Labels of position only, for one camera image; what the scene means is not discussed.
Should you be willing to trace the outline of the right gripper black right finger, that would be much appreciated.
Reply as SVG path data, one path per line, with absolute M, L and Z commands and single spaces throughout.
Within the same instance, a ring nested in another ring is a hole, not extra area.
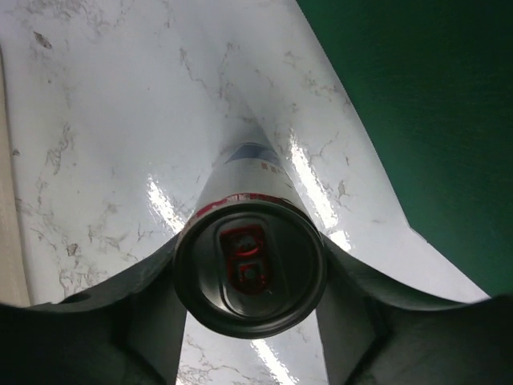
M 325 240 L 316 312 L 330 384 L 510 384 L 512 296 L 455 302 L 416 290 Z

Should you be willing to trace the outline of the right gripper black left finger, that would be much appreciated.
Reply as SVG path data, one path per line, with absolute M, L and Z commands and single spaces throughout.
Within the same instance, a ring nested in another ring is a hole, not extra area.
M 63 301 L 1 306 L 3 384 L 173 384 L 186 310 L 172 238 L 151 256 Z

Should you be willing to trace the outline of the cream canvas Monet tote bag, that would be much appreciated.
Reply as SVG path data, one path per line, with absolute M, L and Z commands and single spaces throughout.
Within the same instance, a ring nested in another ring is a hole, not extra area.
M 28 307 L 30 295 L 24 270 L 14 194 L 5 86 L 5 71 L 1 57 L 1 304 Z

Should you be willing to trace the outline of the silver Red Bull can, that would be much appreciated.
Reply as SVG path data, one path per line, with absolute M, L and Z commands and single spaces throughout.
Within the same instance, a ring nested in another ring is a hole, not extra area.
M 242 136 L 219 155 L 172 265 L 188 312 L 229 337 L 271 337 L 316 308 L 325 244 L 264 133 Z

